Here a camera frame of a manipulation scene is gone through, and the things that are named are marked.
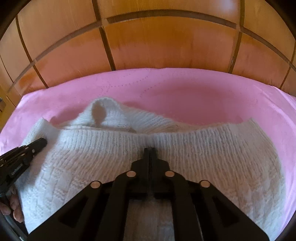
white knit sweater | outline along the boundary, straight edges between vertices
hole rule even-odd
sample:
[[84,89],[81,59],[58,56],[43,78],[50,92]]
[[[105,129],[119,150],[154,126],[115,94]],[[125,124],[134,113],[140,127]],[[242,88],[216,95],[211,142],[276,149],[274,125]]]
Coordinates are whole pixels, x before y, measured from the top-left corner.
[[[213,183],[270,240],[279,234],[284,177],[272,142],[252,120],[191,126],[101,98],[60,126],[40,119],[23,144],[40,137],[48,145],[17,181],[29,232],[91,181],[114,180],[155,147],[187,180]],[[170,203],[130,202],[124,239],[174,240]]]

wooden wall panel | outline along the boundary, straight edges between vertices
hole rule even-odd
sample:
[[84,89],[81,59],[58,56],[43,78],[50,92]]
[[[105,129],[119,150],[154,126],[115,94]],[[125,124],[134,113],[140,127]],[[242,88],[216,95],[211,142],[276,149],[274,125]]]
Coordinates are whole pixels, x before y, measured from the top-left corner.
[[239,0],[97,0],[103,18],[154,9],[177,9],[201,12],[239,23]]
[[30,64],[22,46],[15,19],[0,40],[0,55],[13,81]]
[[287,92],[290,95],[296,96],[296,72],[294,69],[290,69],[281,90]]
[[18,19],[32,59],[59,39],[96,21],[91,0],[32,0]]
[[7,98],[5,92],[0,88],[0,97],[4,100],[6,106],[3,112],[0,112],[0,131],[5,126],[7,120],[11,116],[12,112],[15,110],[15,106],[12,102]]
[[295,39],[280,15],[265,0],[245,0],[244,27],[292,59]]
[[12,85],[12,81],[6,72],[2,61],[0,60],[0,86],[1,86],[2,90],[5,92],[5,94],[7,94],[9,99],[12,101],[12,103],[15,106],[17,106],[17,104],[19,103],[19,101],[21,99],[21,96],[16,91],[15,88],[12,88],[12,90],[9,93],[7,93],[8,89],[11,85]]
[[116,69],[201,68],[226,72],[236,30],[199,19],[150,17],[105,27]]
[[48,86],[111,70],[98,28],[60,45],[36,67]]
[[233,74],[279,88],[288,69],[288,63],[270,48],[246,34],[242,35]]
[[31,67],[15,84],[15,88],[20,93],[20,95],[23,96],[36,90],[45,89],[45,86],[36,74],[34,68]]

metal bolt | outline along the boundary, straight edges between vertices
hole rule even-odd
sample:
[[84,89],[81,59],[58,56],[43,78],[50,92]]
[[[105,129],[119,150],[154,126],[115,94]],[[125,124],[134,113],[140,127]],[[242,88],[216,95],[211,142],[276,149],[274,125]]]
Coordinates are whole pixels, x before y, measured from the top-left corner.
[[91,183],[91,187],[92,187],[92,188],[99,188],[100,185],[101,185],[101,183],[100,183],[99,181],[93,181],[93,182]]
[[128,171],[128,172],[126,173],[126,175],[127,175],[128,177],[134,177],[134,176],[136,176],[136,172],[134,172],[134,171]]
[[165,172],[165,175],[166,175],[167,177],[173,177],[173,176],[175,175],[175,173],[174,173],[173,171],[166,171],[166,172]]
[[207,181],[207,180],[203,180],[203,181],[200,182],[200,185],[203,188],[208,188],[211,185],[211,183],[209,181]]

pink bedsheet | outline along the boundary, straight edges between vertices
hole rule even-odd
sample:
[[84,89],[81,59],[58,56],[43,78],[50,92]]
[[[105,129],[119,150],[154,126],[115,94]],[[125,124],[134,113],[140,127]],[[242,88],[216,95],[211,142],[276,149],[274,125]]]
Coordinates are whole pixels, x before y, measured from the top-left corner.
[[72,80],[25,95],[0,134],[0,153],[19,146],[43,117],[53,124],[75,118],[94,99],[180,122],[240,123],[253,118],[274,142],[286,179],[282,229],[296,210],[296,98],[260,82],[201,69],[131,69]]

human hand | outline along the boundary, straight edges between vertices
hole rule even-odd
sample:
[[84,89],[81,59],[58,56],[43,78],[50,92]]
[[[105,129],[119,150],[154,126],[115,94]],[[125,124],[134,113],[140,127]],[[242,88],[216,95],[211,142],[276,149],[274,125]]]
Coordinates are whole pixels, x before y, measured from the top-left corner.
[[[12,185],[9,190],[11,192],[11,196],[9,198],[9,204],[11,209],[13,210],[13,217],[17,222],[22,223],[24,221],[24,215],[22,213],[22,208],[20,205],[20,200],[19,200],[15,185]],[[3,215],[9,215],[11,213],[10,208],[1,202],[0,202],[0,211],[2,212]]]

